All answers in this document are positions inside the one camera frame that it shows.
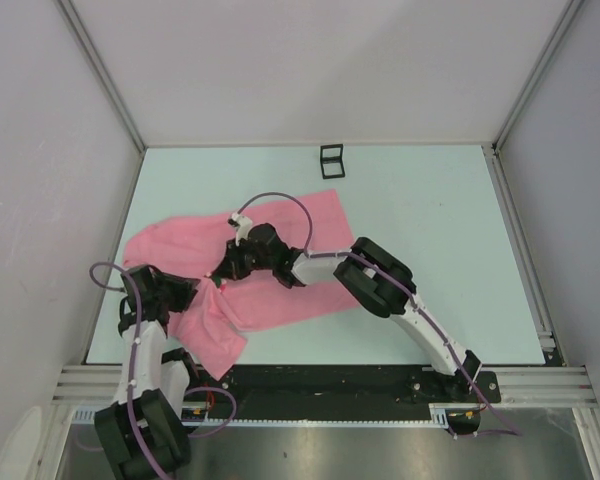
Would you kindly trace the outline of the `pink t-shirt garment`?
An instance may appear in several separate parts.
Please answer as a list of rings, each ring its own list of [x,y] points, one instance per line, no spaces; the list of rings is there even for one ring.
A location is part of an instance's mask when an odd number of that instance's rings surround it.
[[[304,195],[297,203],[273,201],[251,206],[245,214],[256,226],[269,224],[291,248],[278,263],[264,257],[252,273],[238,279],[229,268],[221,280],[210,277],[235,232],[226,212],[177,216],[151,224],[126,243],[126,268],[149,264],[166,274],[197,278],[198,292],[188,310],[173,313],[168,333],[192,353],[205,370],[220,379],[239,360],[246,333],[282,327],[357,307],[357,301],[327,276],[310,285],[297,280],[291,265],[304,257],[302,246],[321,251],[343,250],[354,237],[335,190]]]

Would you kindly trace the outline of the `plush flower brooch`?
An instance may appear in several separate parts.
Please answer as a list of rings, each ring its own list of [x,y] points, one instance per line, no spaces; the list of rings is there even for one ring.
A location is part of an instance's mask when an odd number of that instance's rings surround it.
[[[212,273],[207,273],[205,275],[205,277],[214,284],[214,286],[216,287],[216,289],[218,291],[224,292],[226,290],[226,287],[227,287],[226,279],[222,278],[221,276],[212,274]]]

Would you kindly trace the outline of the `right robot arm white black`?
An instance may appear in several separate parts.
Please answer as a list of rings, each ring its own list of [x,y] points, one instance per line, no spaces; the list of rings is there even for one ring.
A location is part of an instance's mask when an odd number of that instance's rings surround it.
[[[238,281],[262,270],[288,289],[337,280],[367,312],[392,320],[427,354],[449,399],[464,401],[476,391],[482,362],[429,312],[409,267],[371,239],[360,237],[346,250],[311,253],[287,245],[273,225],[256,225],[226,242],[211,278]]]

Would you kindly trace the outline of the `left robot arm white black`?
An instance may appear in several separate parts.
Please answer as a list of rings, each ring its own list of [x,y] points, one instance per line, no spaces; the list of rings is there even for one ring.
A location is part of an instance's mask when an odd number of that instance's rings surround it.
[[[166,349],[168,324],[172,313],[189,308],[198,281],[153,265],[121,270],[120,277],[124,361],[112,403],[95,414],[94,426],[116,479],[169,479],[191,461],[181,413],[201,376],[184,348]]]

